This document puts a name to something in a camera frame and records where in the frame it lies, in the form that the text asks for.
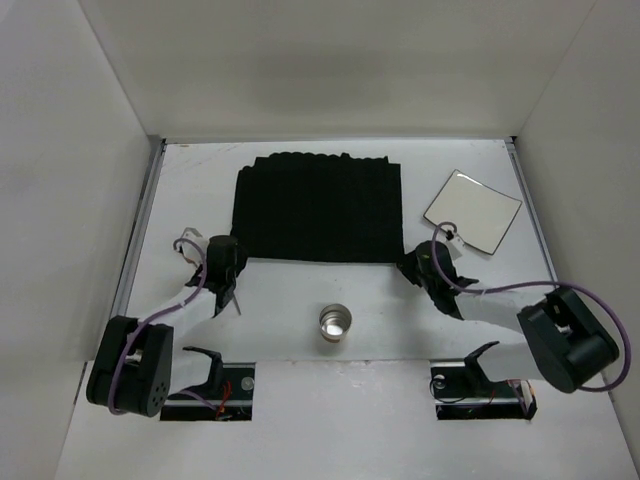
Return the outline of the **black cloth placemat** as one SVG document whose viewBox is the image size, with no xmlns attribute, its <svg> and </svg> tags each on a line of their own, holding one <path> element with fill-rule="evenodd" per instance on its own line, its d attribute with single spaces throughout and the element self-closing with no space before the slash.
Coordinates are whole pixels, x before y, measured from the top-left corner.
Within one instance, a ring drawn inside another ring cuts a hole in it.
<svg viewBox="0 0 640 480">
<path fill-rule="evenodd" d="M 404 254 L 401 167 L 346 153 L 260 156 L 238 172 L 231 234 L 253 258 L 392 264 Z"/>
</svg>

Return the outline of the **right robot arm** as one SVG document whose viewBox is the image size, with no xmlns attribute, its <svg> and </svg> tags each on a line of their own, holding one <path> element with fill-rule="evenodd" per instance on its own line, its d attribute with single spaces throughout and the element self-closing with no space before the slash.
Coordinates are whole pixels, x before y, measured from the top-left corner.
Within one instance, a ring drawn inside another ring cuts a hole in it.
<svg viewBox="0 0 640 480">
<path fill-rule="evenodd" d="M 479 383 L 539 379 L 566 394 L 589 392 L 589 381 L 627 357 L 628 340 L 613 339 L 584 301 L 593 293 L 578 285 L 532 281 L 485 287 L 457 273 L 448 246 L 440 241 L 419 244 L 397 268 L 441 314 L 520 335 L 517 343 L 491 340 L 465 356 L 467 371 Z"/>
</svg>

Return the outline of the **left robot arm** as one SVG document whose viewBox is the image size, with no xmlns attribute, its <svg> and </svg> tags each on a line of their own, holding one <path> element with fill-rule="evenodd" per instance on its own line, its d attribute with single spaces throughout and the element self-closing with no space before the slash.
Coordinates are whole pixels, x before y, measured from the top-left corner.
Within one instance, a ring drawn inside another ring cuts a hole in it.
<svg viewBox="0 0 640 480">
<path fill-rule="evenodd" d="M 142 317 L 117 315 L 106 324 L 86 387 L 86 399 L 113 415 L 158 415 L 173 395 L 222 413 L 233 387 L 220 353 L 183 344 L 235 300 L 248 255 L 230 235 L 204 238 L 187 229 L 173 248 L 195 272 L 163 306 Z"/>
</svg>

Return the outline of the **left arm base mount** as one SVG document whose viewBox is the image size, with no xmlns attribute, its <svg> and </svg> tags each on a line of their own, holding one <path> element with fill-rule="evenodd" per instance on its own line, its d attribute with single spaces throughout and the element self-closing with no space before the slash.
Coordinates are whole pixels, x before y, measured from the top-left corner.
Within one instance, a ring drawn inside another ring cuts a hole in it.
<svg viewBox="0 0 640 480">
<path fill-rule="evenodd" d="M 250 421 L 255 380 L 254 363 L 226 362 L 219 352 L 185 347 L 173 363 L 170 395 L 160 411 L 160 419 Z"/>
</svg>

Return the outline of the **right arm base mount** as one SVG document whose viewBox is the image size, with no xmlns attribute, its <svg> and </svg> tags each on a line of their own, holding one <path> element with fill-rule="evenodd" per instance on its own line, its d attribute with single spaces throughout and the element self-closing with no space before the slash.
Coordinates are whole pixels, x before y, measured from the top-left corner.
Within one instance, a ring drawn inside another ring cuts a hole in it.
<svg viewBox="0 0 640 480">
<path fill-rule="evenodd" d="M 534 418 L 538 405 L 529 381 L 494 382 L 480 367 L 480 356 L 498 344 L 498 341 L 486 343 L 463 359 L 430 364 L 429 391 L 438 420 L 531 421 Z"/>
</svg>

